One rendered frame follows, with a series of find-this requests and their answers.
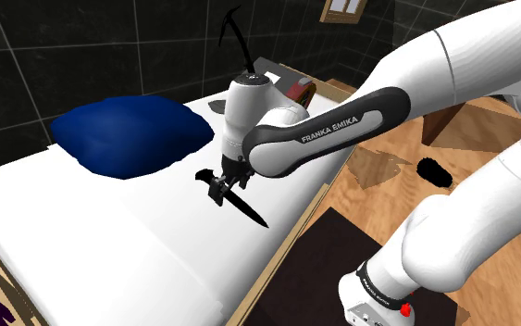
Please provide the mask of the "black knife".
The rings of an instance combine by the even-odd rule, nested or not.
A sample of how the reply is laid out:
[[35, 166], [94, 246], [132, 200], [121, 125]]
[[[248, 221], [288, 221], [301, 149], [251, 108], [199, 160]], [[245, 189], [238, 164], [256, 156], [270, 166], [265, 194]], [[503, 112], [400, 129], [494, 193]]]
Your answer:
[[[195, 173], [195, 179], [197, 181], [205, 182], [208, 186], [213, 177], [216, 177], [216, 176], [214, 175], [214, 171], [212, 171], [211, 169], [201, 169]], [[225, 183], [228, 185], [228, 187], [230, 189], [233, 186], [233, 182], [225, 181]], [[230, 202], [230, 201], [228, 201], [228, 202], [231, 203], [236, 208], [238, 208], [244, 215], [246, 215], [248, 218], [250, 218], [251, 220], [258, 223], [259, 225], [261, 225], [265, 228], [268, 227], [267, 222], [252, 207], [250, 207], [245, 201], [243, 201], [235, 193], [234, 193], [234, 199], [232, 200], [232, 202]]]

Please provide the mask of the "red and brown box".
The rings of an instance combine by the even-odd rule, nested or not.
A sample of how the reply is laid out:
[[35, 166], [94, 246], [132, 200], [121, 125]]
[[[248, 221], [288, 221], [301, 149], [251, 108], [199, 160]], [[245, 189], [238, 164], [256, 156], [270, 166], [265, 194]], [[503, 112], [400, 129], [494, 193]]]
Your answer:
[[308, 108], [315, 94], [316, 85], [313, 80], [303, 77], [293, 84], [285, 95], [302, 107]]

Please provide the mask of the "dark blue pillow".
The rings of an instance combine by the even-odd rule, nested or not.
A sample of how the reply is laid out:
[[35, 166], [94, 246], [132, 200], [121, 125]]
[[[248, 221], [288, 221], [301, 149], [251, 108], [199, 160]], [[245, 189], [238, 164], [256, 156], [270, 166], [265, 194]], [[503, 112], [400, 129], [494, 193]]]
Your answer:
[[51, 123], [56, 143], [90, 172], [120, 180], [165, 169], [215, 133], [189, 107], [159, 95], [111, 97]]

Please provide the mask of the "dark robot stand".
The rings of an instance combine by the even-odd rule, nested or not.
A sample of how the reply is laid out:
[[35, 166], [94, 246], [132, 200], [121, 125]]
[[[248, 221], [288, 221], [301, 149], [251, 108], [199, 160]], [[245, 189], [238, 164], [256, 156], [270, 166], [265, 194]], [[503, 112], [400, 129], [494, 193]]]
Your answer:
[[294, 243], [242, 326], [350, 326], [339, 280], [380, 248], [329, 208]]

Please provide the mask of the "black pickaxe-shaped object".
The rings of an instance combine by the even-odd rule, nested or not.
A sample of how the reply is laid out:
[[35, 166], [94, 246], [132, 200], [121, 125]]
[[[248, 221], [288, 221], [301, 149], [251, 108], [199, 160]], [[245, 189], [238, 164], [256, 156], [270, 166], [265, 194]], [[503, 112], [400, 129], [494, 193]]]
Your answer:
[[222, 42], [222, 40], [224, 38], [226, 29], [227, 29], [228, 26], [230, 26], [231, 29], [233, 30], [237, 40], [238, 40], [238, 43], [239, 43], [241, 49], [242, 49], [242, 53], [243, 53], [243, 56], [244, 56], [244, 64], [243, 64], [243, 66], [246, 68], [246, 71], [248, 73], [255, 73], [254, 62], [251, 59], [250, 52], [249, 52], [249, 49], [247, 47], [247, 43], [244, 40], [241, 30], [239, 29], [239, 27], [237, 26], [237, 23], [235, 22], [235, 20], [233, 18], [233, 14], [240, 7], [241, 6], [236, 6], [234, 8], [231, 8], [226, 13], [226, 15], [224, 16], [224, 18], [222, 20], [222, 23], [221, 23], [220, 35], [219, 35], [219, 38], [218, 38], [218, 45], [221, 45], [221, 42]]

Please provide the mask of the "black rounded object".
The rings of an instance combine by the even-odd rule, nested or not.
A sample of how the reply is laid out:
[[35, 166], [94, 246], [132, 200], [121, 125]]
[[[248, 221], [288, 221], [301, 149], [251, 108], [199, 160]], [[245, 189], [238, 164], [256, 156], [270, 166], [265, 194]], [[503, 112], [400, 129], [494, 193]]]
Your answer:
[[453, 176], [435, 159], [423, 157], [416, 166], [416, 173], [424, 180], [440, 188], [450, 188]]

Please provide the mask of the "brown wooden furniture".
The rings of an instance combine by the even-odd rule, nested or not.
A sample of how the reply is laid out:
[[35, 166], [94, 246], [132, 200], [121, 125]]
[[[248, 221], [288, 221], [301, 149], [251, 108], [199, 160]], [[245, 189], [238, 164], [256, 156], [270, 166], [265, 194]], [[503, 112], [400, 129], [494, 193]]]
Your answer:
[[427, 114], [421, 143], [500, 153], [521, 139], [521, 116], [500, 96], [486, 96]]

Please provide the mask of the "white bed with wooden frame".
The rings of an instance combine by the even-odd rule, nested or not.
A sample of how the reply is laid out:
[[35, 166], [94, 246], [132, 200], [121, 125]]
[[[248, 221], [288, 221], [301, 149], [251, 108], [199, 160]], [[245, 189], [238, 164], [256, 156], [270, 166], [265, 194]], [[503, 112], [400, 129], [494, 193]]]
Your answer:
[[209, 97], [186, 107], [213, 140], [152, 174], [96, 175], [58, 145], [0, 166], [0, 277], [41, 326], [224, 326], [348, 157], [253, 176], [253, 221], [196, 179], [220, 172], [224, 118]]

